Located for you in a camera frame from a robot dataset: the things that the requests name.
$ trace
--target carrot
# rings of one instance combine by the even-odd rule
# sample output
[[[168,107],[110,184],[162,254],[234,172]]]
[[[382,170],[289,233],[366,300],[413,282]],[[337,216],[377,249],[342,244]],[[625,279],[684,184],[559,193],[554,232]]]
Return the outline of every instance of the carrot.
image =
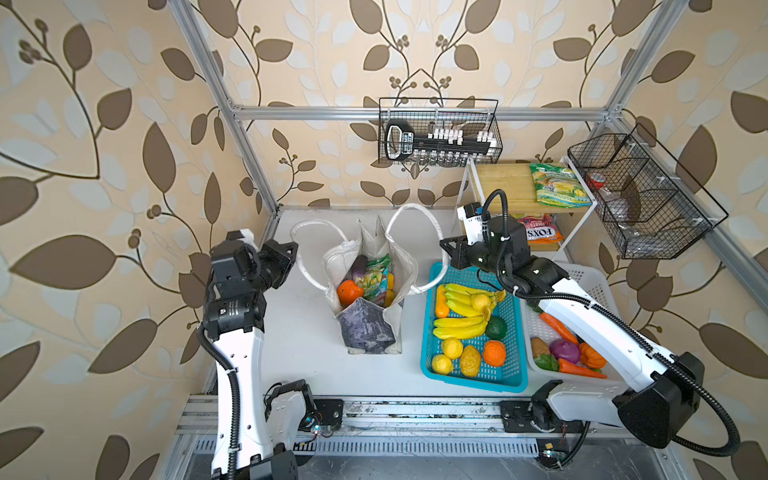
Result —
[[[563,323],[560,320],[554,318],[549,313],[544,313],[544,312],[539,313],[538,318],[544,320],[544,323],[552,327],[554,331],[558,333],[559,336],[563,337],[568,342],[573,342],[576,345],[578,345],[578,339],[576,338],[576,335],[571,333],[571,331],[568,328],[566,328],[566,326],[563,325]]]
[[[585,369],[583,366],[574,365],[573,363],[567,360],[558,359],[558,363],[560,364],[560,373],[570,373],[571,375],[590,376],[595,379],[608,378],[602,373],[598,373],[590,369]]]

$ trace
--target blue basket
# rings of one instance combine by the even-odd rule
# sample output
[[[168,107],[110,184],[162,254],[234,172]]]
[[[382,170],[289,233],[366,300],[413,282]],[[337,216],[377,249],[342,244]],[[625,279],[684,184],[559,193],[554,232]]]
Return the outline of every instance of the blue basket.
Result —
[[[442,263],[438,262],[432,265],[429,271],[429,279],[432,280],[438,276],[442,268]],[[491,281],[491,275],[485,274],[483,280]],[[477,268],[465,268],[457,270],[449,267],[448,272],[442,279],[443,283],[459,283],[472,288],[489,290],[490,287],[480,283],[477,280]],[[442,340],[432,335],[432,326],[435,321],[435,298],[437,296],[437,286],[433,287],[427,294],[427,311],[424,315],[424,340],[422,341],[422,372],[430,379],[440,380],[441,382],[452,383],[454,385],[468,386],[474,389],[492,390],[494,392],[514,392],[520,393],[528,386],[528,368],[525,363],[525,339],[523,338],[522,316],[519,309],[515,308],[515,299],[512,295],[496,306],[493,314],[500,316],[507,323],[507,335],[502,339],[507,348],[507,360],[504,366],[494,367],[482,362],[480,373],[474,378],[468,378],[461,374],[458,368],[458,359],[453,361],[453,372],[448,375],[440,375],[432,371],[432,357],[442,353],[440,344]],[[450,316],[460,316],[451,312]],[[485,336],[475,337],[474,339],[462,340],[464,346],[473,345],[482,355],[485,342],[490,339]]]

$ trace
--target bag handle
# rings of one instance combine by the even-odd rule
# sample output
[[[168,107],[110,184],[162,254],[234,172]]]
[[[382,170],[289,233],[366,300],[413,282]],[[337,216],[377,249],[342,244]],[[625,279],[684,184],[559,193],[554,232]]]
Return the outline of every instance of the bag handle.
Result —
[[[389,234],[389,231],[392,229],[392,225],[395,223],[395,220],[397,220],[397,217],[404,211],[408,209],[416,209],[420,210],[422,213],[424,213],[427,218],[429,218],[429,221],[432,222],[432,226],[437,230],[437,238],[438,241],[443,239],[442,235],[442,228],[440,228],[440,224],[437,222],[437,219],[434,215],[432,215],[432,212],[424,208],[422,205],[419,204],[405,204],[402,207],[400,207],[394,215],[392,215],[392,219],[389,221],[389,225],[387,225],[386,231],[384,234],[387,236],[388,239],[392,240],[392,235]],[[431,282],[427,283],[426,285],[422,286],[414,286],[411,285],[411,292],[412,293],[422,293],[425,292],[438,283],[440,283],[440,280],[444,277],[445,273],[448,271],[448,264],[449,264],[449,257],[448,253],[445,252],[445,250],[442,250],[442,270],[440,270],[440,274]]]
[[[342,240],[344,240],[345,242],[347,241],[346,235],[344,234],[344,232],[341,231],[340,228],[338,228],[333,223],[330,223],[328,220],[321,220],[319,218],[316,218],[313,220],[306,220],[294,225],[293,228],[290,230],[290,239],[296,242],[296,232],[298,232],[301,227],[306,227],[307,225],[327,225],[328,227],[333,228],[341,236]],[[299,270],[301,271],[301,273],[306,277],[307,280],[310,281],[311,284],[321,289],[323,292],[327,292],[329,290],[330,287],[325,286],[320,282],[318,282],[317,280],[315,280],[312,277],[312,275],[310,275],[310,272],[307,271],[306,267],[304,266],[304,262],[301,260],[300,249],[296,251],[296,266],[299,267]]]

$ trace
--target floral wallpaper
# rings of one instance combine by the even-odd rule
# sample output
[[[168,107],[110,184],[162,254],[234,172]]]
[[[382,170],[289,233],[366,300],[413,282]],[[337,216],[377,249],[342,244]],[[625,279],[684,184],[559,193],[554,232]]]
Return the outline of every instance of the floral wallpaper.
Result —
[[[0,25],[0,476],[150,478],[211,364],[207,251],[266,212],[163,2]]]
[[[720,228],[768,268],[768,4],[691,0],[624,110],[675,153],[729,212]],[[768,316],[698,242],[675,260],[619,260],[592,217],[571,244],[575,261],[605,272],[622,316],[674,352],[704,361],[704,385],[736,421],[741,449],[712,458],[680,449],[694,478],[768,477]],[[722,445],[702,406],[681,436]]]
[[[249,106],[364,97],[600,107],[654,0],[191,0],[230,96]]]
[[[586,140],[584,122],[501,122],[500,161],[559,161]],[[251,144],[278,204],[287,207],[453,207],[463,168],[376,160],[377,126],[344,121],[253,121]]]

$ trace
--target orange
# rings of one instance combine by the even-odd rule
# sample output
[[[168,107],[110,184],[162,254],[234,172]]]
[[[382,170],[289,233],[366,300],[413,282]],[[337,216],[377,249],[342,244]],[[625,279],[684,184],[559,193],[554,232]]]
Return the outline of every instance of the orange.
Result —
[[[498,340],[489,340],[482,350],[482,359],[490,366],[504,366],[507,359],[507,347]]]

